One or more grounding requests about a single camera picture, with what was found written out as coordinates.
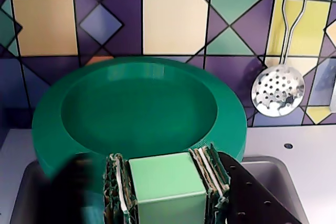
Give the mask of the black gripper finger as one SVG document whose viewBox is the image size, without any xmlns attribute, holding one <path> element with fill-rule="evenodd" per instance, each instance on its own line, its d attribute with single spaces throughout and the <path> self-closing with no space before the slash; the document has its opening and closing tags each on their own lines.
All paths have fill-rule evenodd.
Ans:
<svg viewBox="0 0 336 224">
<path fill-rule="evenodd" d="M 52 181 L 60 223 L 138 223 L 130 164 L 121 154 L 100 160 L 76 154 Z"/>
<path fill-rule="evenodd" d="M 189 149 L 206 191 L 204 223 L 301 223 L 286 166 L 268 156 L 238 162 L 213 145 Z"/>
</svg>

